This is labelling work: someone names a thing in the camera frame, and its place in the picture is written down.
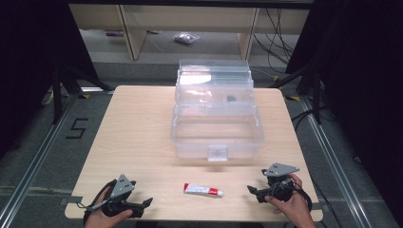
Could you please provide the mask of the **person's right hand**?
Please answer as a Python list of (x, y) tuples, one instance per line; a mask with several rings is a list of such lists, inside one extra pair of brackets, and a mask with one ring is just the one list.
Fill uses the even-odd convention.
[[(290, 174), (289, 177), (295, 182), (297, 190), (302, 187), (302, 181), (297, 175)], [(274, 214), (283, 214), (297, 228), (317, 228), (308, 208), (307, 200), (297, 190), (293, 192), (292, 197), (287, 202), (270, 196), (266, 196), (265, 200), (276, 207), (273, 211)]]

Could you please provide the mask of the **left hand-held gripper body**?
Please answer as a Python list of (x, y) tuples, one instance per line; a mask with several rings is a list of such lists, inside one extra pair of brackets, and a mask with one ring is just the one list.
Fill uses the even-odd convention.
[(127, 198), (134, 190), (136, 182), (129, 180), (125, 175), (121, 175), (112, 182), (109, 190), (105, 194), (106, 203), (101, 207), (103, 213), (108, 217), (113, 217), (125, 210), (143, 209), (141, 204), (130, 203)]

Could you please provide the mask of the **black curtain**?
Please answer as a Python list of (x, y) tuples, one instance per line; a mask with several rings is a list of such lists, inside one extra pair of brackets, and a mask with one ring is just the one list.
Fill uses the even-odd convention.
[(403, 0), (305, 0), (310, 12), (287, 67), (328, 41), (317, 72), (345, 136), (403, 228)]
[(98, 80), (68, 3), (0, 0), (0, 159), (23, 133), (55, 72), (63, 81)]

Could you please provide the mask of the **metal floor rail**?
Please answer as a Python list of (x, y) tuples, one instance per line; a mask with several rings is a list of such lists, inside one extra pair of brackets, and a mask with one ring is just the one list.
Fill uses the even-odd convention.
[(330, 141), (327, 138), (321, 124), (317, 122), (317, 118), (313, 114), (309, 114), (308, 120), (317, 137), (324, 157), (329, 163), (332, 173), (335, 176), (336, 183), (338, 184), (341, 194), (345, 199), (350, 212), (352, 213), (357, 227), (373, 228), (364, 210), (364, 207), (360, 202), (353, 186), (351, 185), (345, 171), (343, 170), (338, 158), (336, 157), (336, 153), (332, 148)]
[(62, 108), (61, 116), (57, 119), (55, 123), (51, 125), (47, 135), (42, 141), (39, 149), (36, 151), (36, 154), (29, 164), (29, 167), (24, 173), (22, 179), (12, 191), (12, 194), (4, 209), (0, 212), (0, 228), (9, 228), (12, 224), (19, 208), (21, 207), (29, 191), (29, 188), (31, 187), (32, 182), (36, 178), (40, 168), (47, 158), (49, 150), (53, 146), (60, 132), (60, 129), (64, 124), (68, 112), (71, 110), (71, 107), (74, 105), (77, 98), (77, 95), (69, 95), (67, 97), (66, 104)]

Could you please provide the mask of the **person's left hand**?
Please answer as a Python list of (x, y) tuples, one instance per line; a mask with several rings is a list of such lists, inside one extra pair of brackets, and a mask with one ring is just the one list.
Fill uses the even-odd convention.
[(120, 222), (129, 219), (131, 215), (131, 210), (125, 210), (116, 216), (108, 217), (101, 209), (98, 209), (89, 214), (84, 228), (114, 228)]

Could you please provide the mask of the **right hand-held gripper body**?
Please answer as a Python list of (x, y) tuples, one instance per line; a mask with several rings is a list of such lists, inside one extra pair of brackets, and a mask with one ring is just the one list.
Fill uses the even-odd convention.
[(274, 197), (281, 201), (288, 201), (295, 189), (294, 181), (290, 177), (299, 169), (292, 165), (274, 162), (267, 169), (262, 169), (262, 174), (267, 178), (268, 189), (264, 189), (265, 195)]

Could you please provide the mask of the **clear plastic bag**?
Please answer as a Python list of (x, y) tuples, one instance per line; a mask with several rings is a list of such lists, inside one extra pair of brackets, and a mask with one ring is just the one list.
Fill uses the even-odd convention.
[(197, 42), (200, 37), (196, 34), (189, 32), (180, 32), (174, 36), (174, 41), (184, 45), (191, 45)]

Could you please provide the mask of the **clear plastic storage box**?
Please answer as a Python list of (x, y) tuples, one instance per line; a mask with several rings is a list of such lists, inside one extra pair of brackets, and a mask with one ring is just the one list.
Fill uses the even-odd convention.
[(265, 135), (248, 63), (181, 60), (170, 139), (184, 159), (253, 157)]

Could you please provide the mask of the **white and red tube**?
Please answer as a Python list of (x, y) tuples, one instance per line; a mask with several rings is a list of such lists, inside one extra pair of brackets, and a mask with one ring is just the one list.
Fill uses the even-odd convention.
[(185, 194), (209, 195), (214, 197), (223, 196), (223, 192), (217, 188), (201, 186), (194, 183), (186, 183), (183, 186), (183, 192)]

